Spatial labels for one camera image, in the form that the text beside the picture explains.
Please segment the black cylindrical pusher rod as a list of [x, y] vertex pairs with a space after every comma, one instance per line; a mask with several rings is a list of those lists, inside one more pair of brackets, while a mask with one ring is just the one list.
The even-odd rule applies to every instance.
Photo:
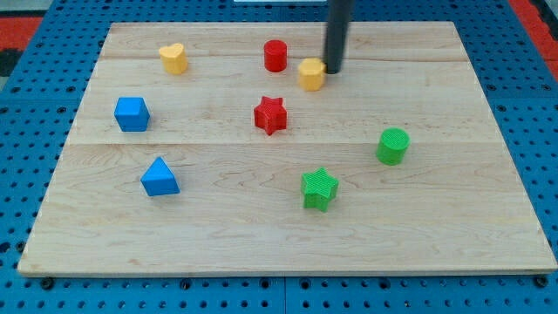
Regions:
[[354, 0], [330, 0], [326, 33], [323, 41], [323, 62], [328, 74], [339, 73], [344, 60]]

